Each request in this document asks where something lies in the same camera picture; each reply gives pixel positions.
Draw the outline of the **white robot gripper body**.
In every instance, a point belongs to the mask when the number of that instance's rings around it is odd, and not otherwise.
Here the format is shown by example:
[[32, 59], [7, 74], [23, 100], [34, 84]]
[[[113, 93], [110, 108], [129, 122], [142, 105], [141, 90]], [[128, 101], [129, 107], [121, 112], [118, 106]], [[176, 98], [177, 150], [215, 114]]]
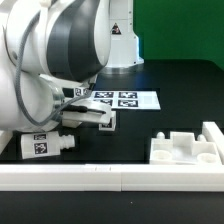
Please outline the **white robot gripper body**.
[[[44, 74], [41, 74], [40, 77], [58, 85], [64, 93], [66, 102], [73, 98], [76, 99], [75, 102], [67, 106], [62, 111], [63, 120], [74, 120], [97, 124], [108, 124], [110, 122], [110, 118], [112, 116], [111, 106], [91, 99], [91, 94], [96, 84], [97, 76], [93, 76], [83, 82], [63, 80]], [[76, 96], [74, 94], [74, 89], [77, 87], [87, 88], [87, 94]]]

